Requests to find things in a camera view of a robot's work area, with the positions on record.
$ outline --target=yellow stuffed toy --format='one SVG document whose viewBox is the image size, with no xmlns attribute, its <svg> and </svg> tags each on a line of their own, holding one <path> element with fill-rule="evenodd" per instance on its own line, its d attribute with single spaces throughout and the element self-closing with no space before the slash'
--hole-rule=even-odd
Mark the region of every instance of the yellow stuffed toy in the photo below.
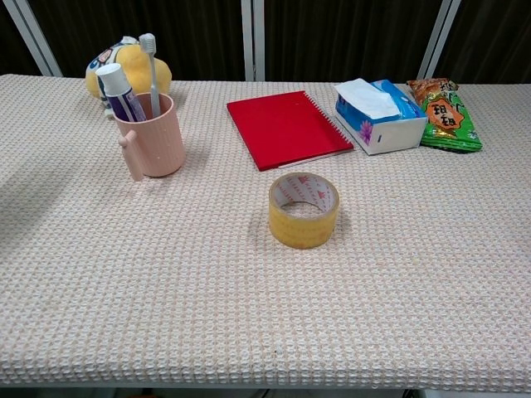
<svg viewBox="0 0 531 398">
<path fill-rule="evenodd" d="M 86 88 L 94 97 L 101 99 L 107 117 L 114 117 L 114 114 L 105 97 L 103 83 L 97 78 L 95 72 L 101 66 L 112 62 L 118 62 L 122 65 L 125 76 L 127 76 L 135 94 L 148 93 L 151 88 L 149 56 L 140 50 L 140 44 L 134 37 L 124 36 L 120 42 L 99 54 L 87 66 L 85 72 Z M 158 91 L 167 94 L 169 84 L 172 81 L 172 72 L 166 62 L 157 58 L 155 58 L 155 71 Z"/>
</svg>

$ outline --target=white tissue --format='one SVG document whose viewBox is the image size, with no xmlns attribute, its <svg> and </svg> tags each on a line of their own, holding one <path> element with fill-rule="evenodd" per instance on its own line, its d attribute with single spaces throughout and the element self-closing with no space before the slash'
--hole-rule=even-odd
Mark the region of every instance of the white tissue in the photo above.
<svg viewBox="0 0 531 398">
<path fill-rule="evenodd" d="M 372 120 L 400 114 L 390 94 L 384 93 L 363 79 L 345 81 L 334 88 L 345 101 Z"/>
</svg>

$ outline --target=red notebook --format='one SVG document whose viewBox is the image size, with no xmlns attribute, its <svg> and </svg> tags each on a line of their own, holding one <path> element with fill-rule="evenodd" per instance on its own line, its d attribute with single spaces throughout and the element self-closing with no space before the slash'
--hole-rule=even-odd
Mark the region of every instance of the red notebook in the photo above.
<svg viewBox="0 0 531 398">
<path fill-rule="evenodd" d="M 304 91 L 244 99 L 227 108 L 261 172 L 354 148 Z"/>
</svg>

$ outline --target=flower print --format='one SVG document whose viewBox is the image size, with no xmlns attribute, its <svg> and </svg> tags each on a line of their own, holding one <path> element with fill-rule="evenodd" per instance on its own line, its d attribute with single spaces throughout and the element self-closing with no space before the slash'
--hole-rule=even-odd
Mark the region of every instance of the flower print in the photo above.
<svg viewBox="0 0 531 398">
<path fill-rule="evenodd" d="M 371 134 L 373 133 L 373 125 L 368 120 L 363 121 L 362 128 L 359 131 L 362 140 L 368 145 L 371 141 Z"/>
</svg>

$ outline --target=spiral binding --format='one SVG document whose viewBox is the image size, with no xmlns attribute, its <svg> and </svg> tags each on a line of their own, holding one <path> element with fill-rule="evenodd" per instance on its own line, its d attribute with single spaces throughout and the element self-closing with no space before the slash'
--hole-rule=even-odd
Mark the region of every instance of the spiral binding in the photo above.
<svg viewBox="0 0 531 398">
<path fill-rule="evenodd" d="M 334 128 L 335 131 L 338 132 L 338 134 L 347 142 L 354 144 L 353 138 L 350 136 L 350 133 L 345 132 L 344 129 L 339 127 L 328 114 L 326 114 L 320 106 L 317 105 L 317 103 L 314 101 L 312 97 L 308 95 L 308 93 L 304 92 L 304 95 L 309 100 L 309 102 L 312 103 L 312 105 L 323 115 L 323 117 L 329 122 L 329 124 Z"/>
</svg>

